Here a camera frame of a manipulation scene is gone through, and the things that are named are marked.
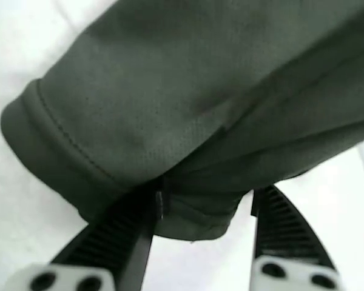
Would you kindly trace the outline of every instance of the stitching seam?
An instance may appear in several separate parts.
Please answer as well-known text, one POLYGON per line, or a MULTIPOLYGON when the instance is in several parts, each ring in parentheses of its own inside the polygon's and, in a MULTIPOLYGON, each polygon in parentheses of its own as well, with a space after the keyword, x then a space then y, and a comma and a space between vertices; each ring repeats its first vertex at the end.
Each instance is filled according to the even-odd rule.
POLYGON ((37 80, 36 82, 36 90, 37 90, 37 95, 39 97, 39 100, 44 108, 44 110, 47 112, 48 116, 50 117, 50 119, 52 120, 52 122, 54 123, 54 125, 56 126, 56 128, 61 132, 61 134, 63 135, 63 137, 69 142, 69 144, 82 156, 85 158, 86 161, 88 161, 94 168, 96 168, 100 173, 102 173, 104 176, 108 177, 111 181, 113 181, 116 185, 119 185, 119 183, 117 182, 117 180, 115 179, 115 177, 108 173, 106 170, 104 170, 101 166, 99 166, 86 152, 85 150, 83 150, 74 140, 73 138, 69 135, 69 133, 67 133, 63 126, 58 122, 58 120, 53 116, 52 111, 49 109, 49 107, 47 106, 46 101, 44 100, 44 98, 42 97, 42 91, 40 88, 40 81, 37 80))

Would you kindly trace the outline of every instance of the white backdrop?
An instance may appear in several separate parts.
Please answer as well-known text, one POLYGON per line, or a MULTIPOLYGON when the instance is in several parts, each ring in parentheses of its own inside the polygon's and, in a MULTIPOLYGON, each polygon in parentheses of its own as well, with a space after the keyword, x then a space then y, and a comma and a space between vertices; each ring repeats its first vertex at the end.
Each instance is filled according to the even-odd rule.
MULTIPOLYGON (((0 111, 112 2, 0 1, 0 111)), ((364 169, 357 150, 279 186, 321 237, 348 290, 364 291, 364 169)), ((251 198, 242 201, 221 239, 156 238, 143 290, 247 290, 255 229, 251 198)), ((47 262, 84 226, 73 207, 20 165, 0 134, 0 286, 18 268, 47 262)))

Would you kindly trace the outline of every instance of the olive green fabric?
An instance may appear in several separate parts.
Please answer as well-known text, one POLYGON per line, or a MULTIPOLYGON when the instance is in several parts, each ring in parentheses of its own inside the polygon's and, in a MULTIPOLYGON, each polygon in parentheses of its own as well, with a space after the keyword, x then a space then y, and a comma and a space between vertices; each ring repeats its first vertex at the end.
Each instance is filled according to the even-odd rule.
POLYGON ((364 139, 364 0, 120 0, 5 110, 25 166, 92 219, 159 176, 157 234, 364 139))

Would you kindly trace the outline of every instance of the hole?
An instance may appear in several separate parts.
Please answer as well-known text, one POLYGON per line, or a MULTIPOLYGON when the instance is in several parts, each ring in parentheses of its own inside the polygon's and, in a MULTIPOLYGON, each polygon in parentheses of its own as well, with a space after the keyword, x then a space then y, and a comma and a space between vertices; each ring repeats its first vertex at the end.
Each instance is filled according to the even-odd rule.
POLYGON ((276 264, 265 264, 263 268, 261 268, 261 271, 269 276, 275 277, 275 278, 285 278, 286 272, 283 270, 282 267, 276 264))
POLYGON ((43 273, 37 276, 31 282, 31 290, 32 291, 44 291, 53 286, 56 279, 56 275, 54 273, 43 273))
POLYGON ((318 285, 327 289, 335 289, 334 281, 324 275, 314 275, 311 278, 311 282, 314 285, 318 285))
POLYGON ((98 277, 87 277, 78 284, 76 291, 99 291, 100 288, 101 280, 98 277))

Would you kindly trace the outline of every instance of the green garment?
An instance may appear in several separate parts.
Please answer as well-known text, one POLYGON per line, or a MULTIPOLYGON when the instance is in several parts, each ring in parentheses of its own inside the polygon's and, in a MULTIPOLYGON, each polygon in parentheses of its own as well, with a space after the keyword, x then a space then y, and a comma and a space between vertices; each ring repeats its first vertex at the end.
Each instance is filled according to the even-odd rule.
POLYGON ((163 176, 157 234, 218 238, 245 193, 364 140, 364 0, 120 0, 1 126, 86 219, 163 176))

